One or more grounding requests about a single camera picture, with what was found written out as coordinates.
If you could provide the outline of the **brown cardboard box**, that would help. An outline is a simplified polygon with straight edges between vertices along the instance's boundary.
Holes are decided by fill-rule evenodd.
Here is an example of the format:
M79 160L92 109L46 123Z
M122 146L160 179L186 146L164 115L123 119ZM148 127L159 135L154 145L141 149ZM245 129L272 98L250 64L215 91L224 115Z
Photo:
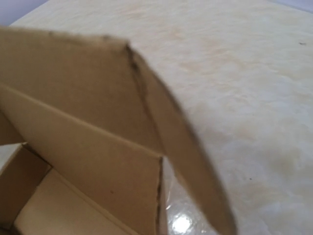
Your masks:
M165 235L163 160L207 222L226 192L178 102L129 43L0 29L0 232Z

